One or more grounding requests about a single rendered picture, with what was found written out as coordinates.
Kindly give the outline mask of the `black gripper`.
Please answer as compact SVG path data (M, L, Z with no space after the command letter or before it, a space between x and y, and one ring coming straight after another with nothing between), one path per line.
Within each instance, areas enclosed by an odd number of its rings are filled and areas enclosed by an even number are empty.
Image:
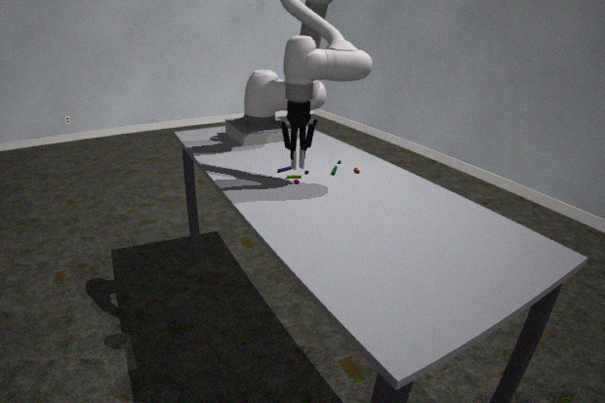
M288 101L287 106L287 116L283 121L279 121L280 126L282 127L283 138L285 147L291 150L291 168L293 170L297 170L297 133L298 129L300 129L300 163L299 167L304 169L304 158L305 151L311 147L314 128L317 123L317 120L311 118L310 115L310 101L306 102L294 102ZM306 124L309 121L307 134L305 138L305 130ZM288 132L288 122L291 125L291 142L289 138Z

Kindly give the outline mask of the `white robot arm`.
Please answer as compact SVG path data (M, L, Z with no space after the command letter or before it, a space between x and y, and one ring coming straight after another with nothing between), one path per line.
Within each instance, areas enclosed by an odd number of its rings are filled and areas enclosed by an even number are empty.
M286 44L283 63L286 84L271 70L256 70L250 76L245 89L244 117L234 119L235 125L243 125L246 130L281 129L275 121L275 111L287 111L287 100L310 101L310 110L317 109L326 99L325 87L319 80L356 81L368 76L372 69L370 56L345 41L325 21L328 4L333 0L305 0L305 5L300 0L280 1L302 22L301 34L291 37ZM329 43L326 50L319 49L322 37Z

